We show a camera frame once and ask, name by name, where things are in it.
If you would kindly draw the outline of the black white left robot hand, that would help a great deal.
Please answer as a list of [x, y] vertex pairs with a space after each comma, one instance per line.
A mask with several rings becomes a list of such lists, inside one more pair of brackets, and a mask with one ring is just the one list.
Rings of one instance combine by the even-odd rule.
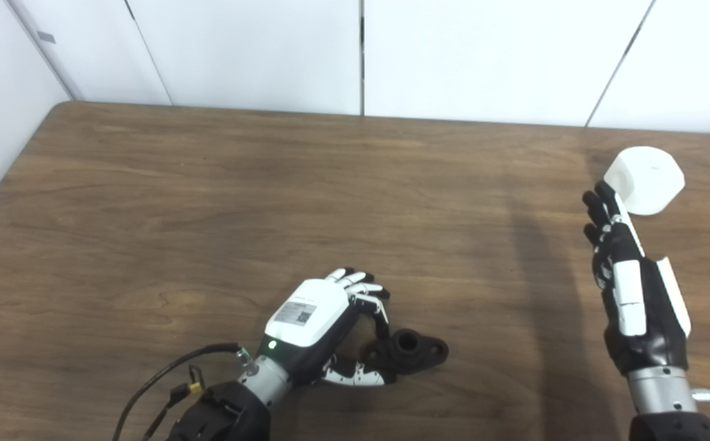
[[371, 273], [352, 268], [305, 279], [267, 321], [257, 356], [276, 363], [294, 387], [319, 380], [349, 387], [396, 383], [395, 373], [337, 354], [362, 316], [372, 317], [377, 338], [389, 338], [383, 304], [389, 298]]

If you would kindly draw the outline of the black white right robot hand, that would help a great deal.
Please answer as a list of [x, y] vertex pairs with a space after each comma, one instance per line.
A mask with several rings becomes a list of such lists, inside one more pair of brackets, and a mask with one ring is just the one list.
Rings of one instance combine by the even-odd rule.
[[583, 193], [592, 274], [608, 323], [607, 352], [623, 376], [647, 368], [687, 369], [692, 324], [668, 257], [646, 255], [620, 195], [606, 181]]

